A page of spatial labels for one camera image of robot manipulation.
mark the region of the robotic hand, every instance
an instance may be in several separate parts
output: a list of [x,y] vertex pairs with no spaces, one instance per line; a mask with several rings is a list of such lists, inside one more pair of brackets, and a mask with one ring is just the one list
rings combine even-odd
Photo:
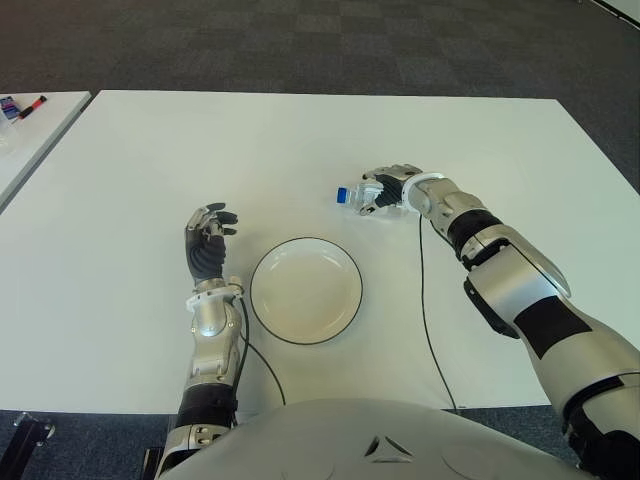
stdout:
[[469,271],[469,299],[495,331],[527,347],[581,467],[601,478],[638,478],[640,352],[576,309],[560,270],[451,180],[411,165],[378,168],[363,178],[384,190],[361,215],[402,204],[453,247]]
[[238,222],[224,207],[214,203],[199,208],[185,228],[187,264],[195,283],[194,295],[187,300],[194,314],[195,351],[156,478],[229,431],[235,417],[242,322],[232,302],[243,290],[239,279],[231,277],[227,285],[222,278],[224,235],[236,233],[225,225]]
[[224,235],[235,235],[236,230],[224,225],[235,225],[238,217],[222,209],[224,203],[212,203],[196,210],[185,227],[187,264],[194,282],[222,278],[225,259]]

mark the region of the robotic arm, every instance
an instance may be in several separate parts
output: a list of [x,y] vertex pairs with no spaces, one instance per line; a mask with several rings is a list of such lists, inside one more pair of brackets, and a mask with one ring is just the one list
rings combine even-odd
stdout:
[[606,479],[638,478],[640,352],[575,308],[560,270],[451,180],[411,165],[363,178],[384,189],[361,215],[403,204],[453,247],[469,271],[471,302],[496,332],[524,342],[581,467]]
[[199,208],[185,228],[187,264],[195,283],[194,295],[187,300],[187,309],[194,314],[195,350],[156,478],[211,445],[229,431],[235,418],[242,323],[232,302],[242,297],[243,289],[239,279],[231,277],[227,285],[222,278],[224,235],[236,233],[224,225],[238,221],[236,215],[222,211],[224,206]]

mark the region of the black cable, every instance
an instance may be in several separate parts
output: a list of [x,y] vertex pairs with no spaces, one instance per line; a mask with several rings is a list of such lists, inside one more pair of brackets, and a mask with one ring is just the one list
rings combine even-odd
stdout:
[[245,336],[247,341],[244,344],[244,349],[242,350],[242,358],[240,359],[240,365],[238,366],[238,373],[236,374],[236,378],[233,379],[233,398],[235,398],[236,393],[238,392],[238,385],[240,384],[240,376],[242,376],[242,370],[244,369],[244,362],[247,360],[247,353],[249,351],[249,313],[247,312],[247,305],[244,303],[244,298],[240,297],[240,305],[242,305],[242,314],[244,315],[244,329],[247,333]]
[[[244,349],[242,350],[242,358],[240,359],[240,365],[238,366],[238,374],[236,375],[236,378],[233,381],[233,387],[232,387],[233,398],[235,398],[236,393],[238,391],[238,386],[240,385],[240,377],[242,375],[242,370],[244,370],[244,364],[247,359],[247,352],[249,351],[249,348],[251,348],[251,350],[253,350],[256,353],[256,355],[258,355],[260,360],[262,360],[264,365],[269,369],[269,372],[271,372],[273,379],[276,381],[276,385],[278,385],[278,390],[280,391],[280,397],[282,398],[282,404],[286,405],[287,401],[284,397],[284,390],[282,388],[282,384],[280,383],[280,380],[278,379],[278,376],[276,375],[276,372],[273,371],[273,368],[271,368],[271,365],[269,364],[267,359],[264,358],[264,355],[262,355],[258,351],[258,349],[254,347],[253,344],[249,341],[249,312],[247,312],[247,305],[246,303],[244,303],[243,298],[240,298],[240,304],[242,305],[242,314],[244,316],[244,326],[245,326],[246,335],[243,335],[242,331],[240,331],[240,338],[244,340]],[[236,419],[235,412],[233,412],[231,423],[234,427],[238,426],[238,420]]]
[[433,357],[433,361],[436,364],[436,368],[438,369],[438,373],[440,374],[440,378],[442,379],[444,388],[447,390],[447,394],[449,394],[449,399],[451,400],[453,411],[456,413],[456,415],[460,415],[460,410],[458,410],[458,406],[456,405],[456,402],[453,399],[453,395],[451,394],[451,390],[449,389],[449,385],[444,378],[444,374],[442,373],[442,369],[440,368],[440,364],[438,363],[436,354],[433,351],[431,336],[429,335],[429,329],[427,328],[427,313],[424,309],[424,250],[422,248],[422,215],[418,215],[418,236],[420,237],[420,304],[422,306],[422,323],[424,324],[424,333],[427,336],[429,350],[431,351],[431,356]]
[[[247,305],[244,303],[244,299],[242,297],[240,297],[240,304],[242,305],[242,314],[244,316],[244,328],[247,332],[247,338],[249,338],[249,313],[247,312]],[[242,358],[240,359],[240,365],[238,365],[238,373],[236,374],[236,378],[233,379],[233,385],[231,387],[231,398],[233,399],[236,398],[236,393],[238,392],[238,385],[240,385],[240,377],[242,376],[242,370],[244,370],[244,362],[247,360],[247,353],[249,353],[249,342],[245,342],[244,344]],[[233,412],[233,415],[231,415],[231,425],[234,427],[238,425],[236,412]]]
[[273,368],[271,368],[271,365],[269,364],[269,362],[267,361],[266,358],[264,358],[264,355],[262,355],[258,349],[256,347],[253,346],[253,343],[249,343],[245,340],[245,345],[249,345],[249,348],[251,350],[253,350],[255,352],[256,355],[258,355],[258,357],[260,357],[260,360],[262,360],[262,363],[264,363],[264,366],[267,367],[267,369],[269,370],[269,372],[271,372],[271,376],[273,377],[273,379],[276,382],[276,385],[278,386],[278,390],[280,391],[280,398],[282,399],[282,405],[286,405],[287,404],[287,400],[284,397],[284,389],[282,388],[282,384],[280,383],[280,380],[278,379],[278,376],[276,375],[276,372],[273,371]]

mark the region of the white table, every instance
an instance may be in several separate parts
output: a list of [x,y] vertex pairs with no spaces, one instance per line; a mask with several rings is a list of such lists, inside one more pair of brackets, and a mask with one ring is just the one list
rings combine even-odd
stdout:
[[[335,189],[394,162],[441,171],[556,261],[575,304],[635,345],[640,199],[554,100],[101,92],[0,216],[0,408],[173,413],[192,351],[183,227],[239,215],[226,275],[300,236],[345,248],[363,302],[326,344],[252,316],[291,402],[373,397],[447,407],[420,316],[417,218],[360,218]],[[461,406],[547,402],[524,346],[467,300],[424,231],[426,309]],[[240,409],[278,405],[250,354]]]
[[18,144],[9,156],[0,158],[0,212],[91,97],[89,92],[52,92],[0,93],[0,98],[9,95],[22,109],[40,95],[46,96],[47,101],[29,117],[15,123]]

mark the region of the red marker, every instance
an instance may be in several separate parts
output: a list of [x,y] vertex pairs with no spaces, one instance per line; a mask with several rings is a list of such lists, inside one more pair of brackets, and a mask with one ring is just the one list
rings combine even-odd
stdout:
[[20,115],[18,115],[18,118],[20,118],[20,119],[27,118],[29,115],[31,115],[31,113],[36,108],[38,108],[40,105],[42,105],[46,101],[47,101],[47,97],[45,97],[44,95],[40,95],[40,98],[38,100],[36,100],[35,102],[33,102],[30,107],[27,107],[22,112],[20,112]]

